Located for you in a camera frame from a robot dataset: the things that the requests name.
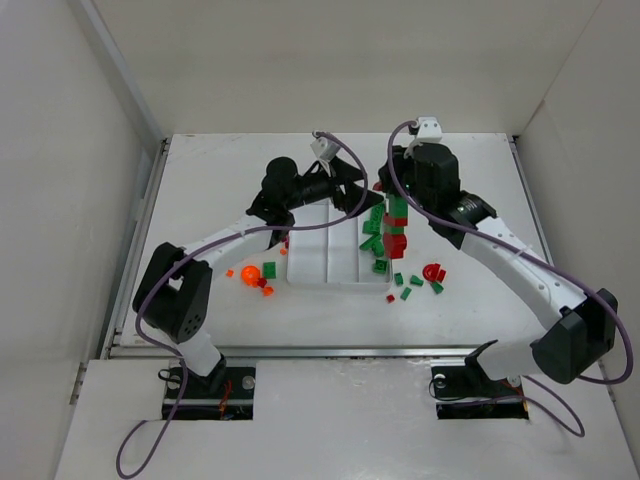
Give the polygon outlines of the large green lego assembly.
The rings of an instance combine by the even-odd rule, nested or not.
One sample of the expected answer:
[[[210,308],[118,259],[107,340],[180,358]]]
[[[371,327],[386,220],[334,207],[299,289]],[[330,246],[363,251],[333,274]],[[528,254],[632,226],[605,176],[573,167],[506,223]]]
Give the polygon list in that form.
[[[372,249],[373,245],[380,239],[381,223],[384,213],[385,206],[383,203],[377,204],[369,210],[369,216],[363,222],[362,226],[362,233],[365,238],[359,245],[360,250],[366,251]]]

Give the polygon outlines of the red green lego tower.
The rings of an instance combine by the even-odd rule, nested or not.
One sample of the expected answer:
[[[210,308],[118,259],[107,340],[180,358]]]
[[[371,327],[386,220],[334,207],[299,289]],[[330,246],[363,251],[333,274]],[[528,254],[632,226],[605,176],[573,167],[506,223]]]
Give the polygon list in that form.
[[[408,204],[402,197],[386,193],[381,181],[374,184],[373,190],[384,195],[382,203],[385,206],[381,236],[377,242],[384,248],[384,254],[388,259],[402,259],[408,245],[405,233],[408,226]]]

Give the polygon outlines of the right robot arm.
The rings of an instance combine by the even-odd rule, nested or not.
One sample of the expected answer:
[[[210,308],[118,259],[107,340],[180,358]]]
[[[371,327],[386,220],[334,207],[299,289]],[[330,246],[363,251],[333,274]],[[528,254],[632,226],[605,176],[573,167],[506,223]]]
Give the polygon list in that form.
[[[616,298],[606,289],[587,293],[529,252],[488,202],[462,189],[458,159],[447,146],[393,145],[378,175],[384,192],[405,194],[427,212],[431,228],[491,271],[545,331],[537,339],[482,344],[465,359],[478,379],[544,374],[569,384],[613,348]]]

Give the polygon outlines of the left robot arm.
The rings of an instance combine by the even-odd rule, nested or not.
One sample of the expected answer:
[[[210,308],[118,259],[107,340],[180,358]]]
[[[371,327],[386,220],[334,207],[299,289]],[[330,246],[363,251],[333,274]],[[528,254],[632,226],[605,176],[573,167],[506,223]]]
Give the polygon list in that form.
[[[161,331],[184,359],[191,382],[210,393],[223,383],[226,359],[202,329],[211,284],[245,258],[284,241],[294,226],[293,211],[329,199],[334,208],[352,217],[383,202],[369,190],[364,173],[339,157],[322,167],[315,161],[300,174],[294,160],[278,157],[266,167],[261,190],[246,215],[203,241],[214,248],[199,259],[190,255],[203,248],[164,242],[154,250],[135,293],[132,309]]]

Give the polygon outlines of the white three-compartment tray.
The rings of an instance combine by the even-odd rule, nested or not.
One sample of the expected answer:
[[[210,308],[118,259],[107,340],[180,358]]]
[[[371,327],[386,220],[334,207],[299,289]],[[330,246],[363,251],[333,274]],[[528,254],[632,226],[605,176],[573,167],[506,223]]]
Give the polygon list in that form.
[[[289,234],[286,279],[291,286],[357,293],[382,293],[391,287],[392,268],[376,273],[379,258],[360,248],[370,238],[363,231],[370,211],[329,228],[324,225],[342,218],[343,213],[328,200],[304,206],[294,215],[298,226],[319,228]]]

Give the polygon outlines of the green square lego plate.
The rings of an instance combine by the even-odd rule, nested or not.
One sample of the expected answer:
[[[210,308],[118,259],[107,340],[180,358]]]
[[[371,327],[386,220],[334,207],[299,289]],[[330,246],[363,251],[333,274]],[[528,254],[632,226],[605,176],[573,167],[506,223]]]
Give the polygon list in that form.
[[[277,278],[277,264],[275,261],[264,262],[262,266],[262,275],[265,279],[276,279]]]

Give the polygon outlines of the orange dome lego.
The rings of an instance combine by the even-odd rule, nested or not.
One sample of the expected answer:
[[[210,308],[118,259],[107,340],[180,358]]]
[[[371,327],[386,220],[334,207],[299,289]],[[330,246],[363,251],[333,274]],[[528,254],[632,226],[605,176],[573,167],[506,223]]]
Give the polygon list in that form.
[[[255,265],[247,265],[241,270],[241,279],[247,286],[258,287],[261,270]]]

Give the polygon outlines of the red semicircle lego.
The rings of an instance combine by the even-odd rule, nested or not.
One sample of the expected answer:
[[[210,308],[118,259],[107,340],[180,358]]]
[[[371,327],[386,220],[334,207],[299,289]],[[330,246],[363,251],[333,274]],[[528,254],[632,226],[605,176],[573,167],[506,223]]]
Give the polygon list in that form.
[[[422,270],[424,279],[430,283],[442,283],[446,274],[447,271],[440,263],[427,264]]]

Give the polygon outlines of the green sloped lego piece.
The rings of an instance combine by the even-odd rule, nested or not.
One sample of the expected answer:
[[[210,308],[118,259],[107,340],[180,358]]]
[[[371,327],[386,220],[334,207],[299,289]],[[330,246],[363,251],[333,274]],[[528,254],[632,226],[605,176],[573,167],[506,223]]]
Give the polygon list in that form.
[[[410,278],[410,284],[416,286],[423,286],[424,280],[416,275],[412,275]]]

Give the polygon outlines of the small green lego brick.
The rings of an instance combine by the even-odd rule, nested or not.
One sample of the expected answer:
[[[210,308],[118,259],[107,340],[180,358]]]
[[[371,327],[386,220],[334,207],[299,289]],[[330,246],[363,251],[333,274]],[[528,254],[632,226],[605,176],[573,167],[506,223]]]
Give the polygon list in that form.
[[[440,293],[442,293],[444,291],[444,287],[438,282],[433,282],[431,284],[431,287],[432,287],[432,289],[434,290],[434,292],[436,294],[440,294]]]

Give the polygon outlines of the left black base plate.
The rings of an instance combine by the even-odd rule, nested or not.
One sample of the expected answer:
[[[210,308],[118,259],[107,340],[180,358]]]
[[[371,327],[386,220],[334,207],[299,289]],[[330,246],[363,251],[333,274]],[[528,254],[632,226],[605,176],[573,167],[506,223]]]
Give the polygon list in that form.
[[[210,392],[189,376],[173,420],[248,421],[254,415],[255,365],[226,367],[222,383]]]

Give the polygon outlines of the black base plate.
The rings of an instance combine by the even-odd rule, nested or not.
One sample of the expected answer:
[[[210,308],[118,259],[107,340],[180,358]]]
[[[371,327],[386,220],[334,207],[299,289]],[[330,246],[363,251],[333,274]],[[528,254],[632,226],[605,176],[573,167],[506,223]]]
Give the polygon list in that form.
[[[255,365],[226,367],[222,383],[210,392],[189,376],[173,420],[248,421],[254,415]]]
[[[439,420],[528,420],[520,385],[462,365],[433,366],[428,390]]]

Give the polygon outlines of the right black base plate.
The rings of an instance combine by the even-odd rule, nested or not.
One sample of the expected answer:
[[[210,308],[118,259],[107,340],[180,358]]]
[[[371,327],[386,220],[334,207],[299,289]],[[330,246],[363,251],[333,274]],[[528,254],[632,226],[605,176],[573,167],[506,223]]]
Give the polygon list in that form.
[[[428,390],[439,420],[528,420],[520,385],[462,365],[433,366]]]

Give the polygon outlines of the aluminium rail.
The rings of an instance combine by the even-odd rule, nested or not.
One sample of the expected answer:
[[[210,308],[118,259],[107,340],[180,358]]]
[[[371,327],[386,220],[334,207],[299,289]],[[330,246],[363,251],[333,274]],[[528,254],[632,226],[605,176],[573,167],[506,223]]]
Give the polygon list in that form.
[[[422,348],[422,347],[274,347],[274,346],[222,346],[219,350],[229,358],[246,359],[361,359],[361,358],[447,358],[464,357],[474,348]],[[105,347],[101,359],[168,358],[166,350],[149,344],[138,346],[112,345]]]

